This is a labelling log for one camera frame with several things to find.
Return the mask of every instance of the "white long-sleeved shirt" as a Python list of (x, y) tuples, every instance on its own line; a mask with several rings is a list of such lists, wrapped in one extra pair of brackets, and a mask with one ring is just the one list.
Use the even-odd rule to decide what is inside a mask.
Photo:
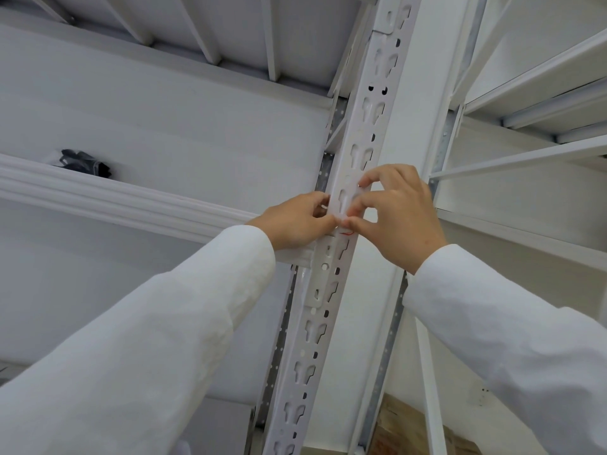
[[(265, 234), (238, 226), (144, 283), (0, 388), (2, 453), (166, 455), (274, 266)], [(607, 331), (594, 320), (455, 245), (426, 260), (405, 304), (551, 454), (607, 452)]]

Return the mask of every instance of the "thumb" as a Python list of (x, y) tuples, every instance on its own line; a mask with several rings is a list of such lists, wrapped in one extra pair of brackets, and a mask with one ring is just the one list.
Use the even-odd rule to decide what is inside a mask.
[(375, 223), (370, 222), (368, 220), (364, 220), (360, 217), (346, 217), (342, 225), (355, 233), (358, 233), (361, 236), (364, 236), (369, 241), (373, 242), (373, 229), (375, 228)]
[(328, 235), (339, 225), (339, 219), (332, 214), (327, 214), (324, 217), (316, 218), (315, 222), (319, 236)]

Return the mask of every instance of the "person's left hand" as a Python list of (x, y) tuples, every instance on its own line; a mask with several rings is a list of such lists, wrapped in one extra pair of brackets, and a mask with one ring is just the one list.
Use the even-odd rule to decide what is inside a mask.
[(328, 194), (312, 191), (268, 208), (247, 225), (266, 233), (275, 251), (295, 249), (306, 246), (337, 228), (339, 219), (328, 215), (323, 207), (328, 204)]

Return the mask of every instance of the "black object on shelf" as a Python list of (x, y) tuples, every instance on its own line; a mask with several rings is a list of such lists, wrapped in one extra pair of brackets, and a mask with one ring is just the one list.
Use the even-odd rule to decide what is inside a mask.
[(59, 159), (59, 162), (62, 166), (60, 167), (106, 179), (112, 176), (110, 167), (107, 164), (96, 160), (86, 152), (75, 152), (71, 149), (64, 149), (61, 151), (61, 154), (62, 157)]

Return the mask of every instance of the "hand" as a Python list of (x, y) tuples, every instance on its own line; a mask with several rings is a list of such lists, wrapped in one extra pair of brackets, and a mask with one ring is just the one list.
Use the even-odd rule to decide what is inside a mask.
[[(406, 164), (371, 169), (359, 186), (365, 188), (377, 181), (384, 191), (368, 191), (354, 198), (342, 226), (361, 234), (386, 259), (415, 274), (430, 255), (448, 244), (430, 189), (417, 169)], [(361, 218), (368, 207), (377, 209), (376, 223)]]
[(339, 225), (337, 217), (327, 215), (323, 206), (328, 204), (329, 195), (312, 191), (270, 207), (247, 225), (266, 233), (275, 251), (306, 246)]

